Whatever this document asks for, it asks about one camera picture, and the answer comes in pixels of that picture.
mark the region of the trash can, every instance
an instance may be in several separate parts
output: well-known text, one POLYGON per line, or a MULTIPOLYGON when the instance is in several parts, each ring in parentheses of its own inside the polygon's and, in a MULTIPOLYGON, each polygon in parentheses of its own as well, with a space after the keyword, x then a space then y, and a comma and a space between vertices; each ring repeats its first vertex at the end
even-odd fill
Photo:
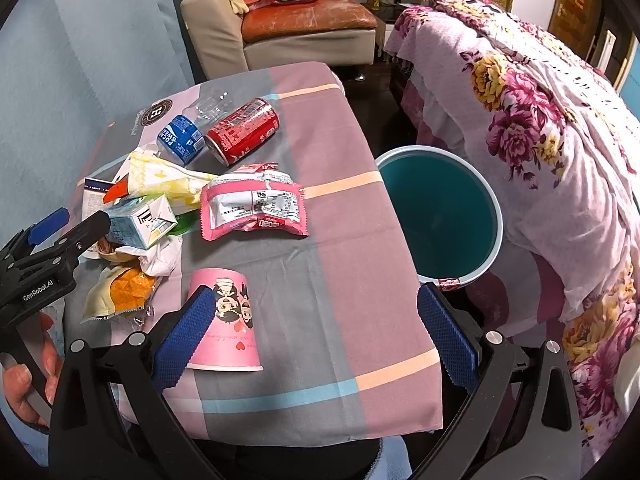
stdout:
POLYGON ((502 243, 502 213, 475 168, 431 146, 396 148, 376 164, 421 283, 457 288, 491 266, 502 243))

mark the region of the circular logo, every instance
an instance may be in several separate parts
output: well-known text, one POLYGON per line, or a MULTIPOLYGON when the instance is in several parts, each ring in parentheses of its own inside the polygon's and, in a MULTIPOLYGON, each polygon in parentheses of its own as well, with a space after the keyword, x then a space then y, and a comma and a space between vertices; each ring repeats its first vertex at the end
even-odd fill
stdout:
POLYGON ((164 117, 166 113, 171 110, 171 106, 174 104, 171 99, 165 99, 149 107, 149 110, 145 112, 140 119, 140 124, 143 126, 149 126, 155 123, 158 119, 164 117))

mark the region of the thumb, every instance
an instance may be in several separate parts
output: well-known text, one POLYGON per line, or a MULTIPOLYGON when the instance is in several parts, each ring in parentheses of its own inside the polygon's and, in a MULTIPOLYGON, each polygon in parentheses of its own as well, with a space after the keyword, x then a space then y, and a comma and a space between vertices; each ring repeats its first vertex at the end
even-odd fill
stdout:
POLYGON ((9 406, 22 420, 36 423, 40 418, 25 397, 31 388, 31 372, 26 365, 15 365, 2 374, 2 389, 9 406))

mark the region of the pink paper cup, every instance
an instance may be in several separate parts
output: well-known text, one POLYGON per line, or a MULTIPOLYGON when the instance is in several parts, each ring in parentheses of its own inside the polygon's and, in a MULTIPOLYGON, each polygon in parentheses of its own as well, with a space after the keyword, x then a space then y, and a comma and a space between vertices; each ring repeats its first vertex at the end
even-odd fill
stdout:
POLYGON ((234 270, 199 269, 191 277, 189 295, 200 285, 213 290, 216 303, 211 307, 215 313, 187 368, 226 372, 262 370, 246 278, 234 270))

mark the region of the red soda can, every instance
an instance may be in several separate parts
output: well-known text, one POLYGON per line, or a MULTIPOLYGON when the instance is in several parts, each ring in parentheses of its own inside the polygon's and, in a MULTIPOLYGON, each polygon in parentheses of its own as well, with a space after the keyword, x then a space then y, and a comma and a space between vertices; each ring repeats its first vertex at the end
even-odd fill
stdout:
POLYGON ((230 166, 260 146, 279 127, 273 106, 255 98, 210 128, 204 142, 217 160, 230 166))

